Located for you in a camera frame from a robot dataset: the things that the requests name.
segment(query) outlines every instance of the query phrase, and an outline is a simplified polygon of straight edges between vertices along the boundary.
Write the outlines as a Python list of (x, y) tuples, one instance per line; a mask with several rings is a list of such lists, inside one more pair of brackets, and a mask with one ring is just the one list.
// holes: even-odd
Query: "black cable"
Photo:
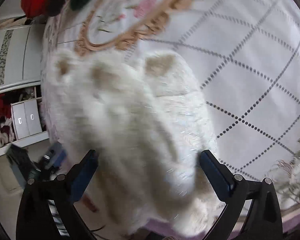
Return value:
[(95, 229), (95, 230), (90, 230), (90, 231), (91, 231), (91, 232), (97, 232), (97, 231), (103, 229), (105, 226), (106, 226), (106, 225), (102, 226), (101, 228), (98, 228), (98, 229)]

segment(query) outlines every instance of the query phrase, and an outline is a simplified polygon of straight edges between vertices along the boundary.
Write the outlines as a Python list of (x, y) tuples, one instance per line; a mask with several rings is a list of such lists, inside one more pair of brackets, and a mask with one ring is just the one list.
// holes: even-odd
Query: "pink flower pattern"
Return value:
[(126, 17), (125, 14), (120, 14), (120, 15), (118, 16), (118, 20), (124, 19), (125, 17)]
[(135, 18), (145, 16), (155, 6), (156, 0), (142, 0), (134, 9), (133, 15)]

